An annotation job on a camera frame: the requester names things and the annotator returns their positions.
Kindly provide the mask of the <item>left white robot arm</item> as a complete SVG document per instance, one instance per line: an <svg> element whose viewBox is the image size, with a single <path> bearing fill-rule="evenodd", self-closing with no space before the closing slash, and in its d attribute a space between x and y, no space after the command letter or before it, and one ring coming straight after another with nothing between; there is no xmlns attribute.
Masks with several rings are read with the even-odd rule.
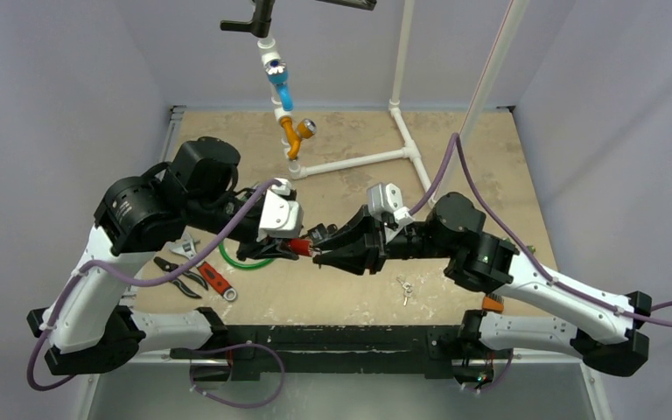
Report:
<svg viewBox="0 0 672 420"><path fill-rule="evenodd" d="M87 246L63 291L29 312L38 339L31 354L53 375L102 374L142 353L187 348L203 357L223 352L226 334L209 308L152 314L123 305L139 271L188 228L236 241L247 258L285 258L300 235L304 210L292 183L275 178L246 198L235 195L241 156L231 144L203 136L183 143L170 162L122 178L94 214Z"/></svg>

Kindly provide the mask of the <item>black padlock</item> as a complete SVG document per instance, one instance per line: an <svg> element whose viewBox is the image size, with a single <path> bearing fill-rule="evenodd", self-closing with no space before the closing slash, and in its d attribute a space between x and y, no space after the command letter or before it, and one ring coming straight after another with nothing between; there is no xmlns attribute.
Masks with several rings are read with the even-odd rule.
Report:
<svg viewBox="0 0 672 420"><path fill-rule="evenodd" d="M314 248L317 248L322 242L326 242L330 239L338 229L339 228L335 224L325 225L320 223L307 231L306 238Z"/></svg>

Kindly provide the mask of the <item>red cable lock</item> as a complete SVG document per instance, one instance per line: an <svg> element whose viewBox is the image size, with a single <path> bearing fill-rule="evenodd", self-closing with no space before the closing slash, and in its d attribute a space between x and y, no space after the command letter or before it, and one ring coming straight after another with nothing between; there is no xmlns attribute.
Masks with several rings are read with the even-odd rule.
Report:
<svg viewBox="0 0 672 420"><path fill-rule="evenodd" d="M287 245L291 252L297 256L312 257L313 255L312 243L310 240L302 238L291 239L288 241Z"/></svg>

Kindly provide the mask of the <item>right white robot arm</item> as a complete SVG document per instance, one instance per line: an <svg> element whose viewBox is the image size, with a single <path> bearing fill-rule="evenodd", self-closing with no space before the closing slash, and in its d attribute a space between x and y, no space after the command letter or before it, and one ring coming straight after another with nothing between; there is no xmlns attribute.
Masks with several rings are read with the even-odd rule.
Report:
<svg viewBox="0 0 672 420"><path fill-rule="evenodd" d="M443 259L444 275L457 286L542 310L540 317L468 311L456 333L463 354L542 350L567 354L620 377L645 364L649 339L641 326L651 310L649 295L613 294L537 268L515 245L487 233L485 221L466 196L451 192L423 221L401 226L395 216L363 206L344 226L321 224L307 236L318 265L364 275L379 272L389 260Z"/></svg>

